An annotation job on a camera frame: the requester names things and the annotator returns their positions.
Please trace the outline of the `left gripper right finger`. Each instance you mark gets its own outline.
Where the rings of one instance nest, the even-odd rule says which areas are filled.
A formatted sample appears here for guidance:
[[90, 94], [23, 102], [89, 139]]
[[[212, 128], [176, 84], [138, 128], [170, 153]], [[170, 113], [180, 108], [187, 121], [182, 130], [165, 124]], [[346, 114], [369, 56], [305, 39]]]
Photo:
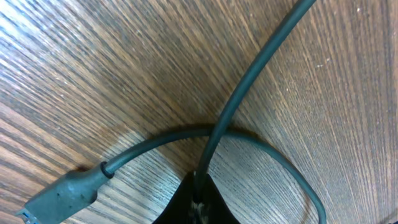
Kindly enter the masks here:
[[239, 224], [209, 174], [198, 196], [197, 211], [200, 223]]

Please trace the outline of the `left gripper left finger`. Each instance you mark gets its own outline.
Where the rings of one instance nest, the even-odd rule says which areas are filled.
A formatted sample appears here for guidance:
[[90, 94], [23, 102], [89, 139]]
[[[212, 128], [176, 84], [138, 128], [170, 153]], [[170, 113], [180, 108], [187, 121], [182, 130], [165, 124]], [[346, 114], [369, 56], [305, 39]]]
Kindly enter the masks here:
[[153, 224], [191, 223], [190, 210], [193, 201], [193, 172], [189, 172], [181, 181], [169, 203]]

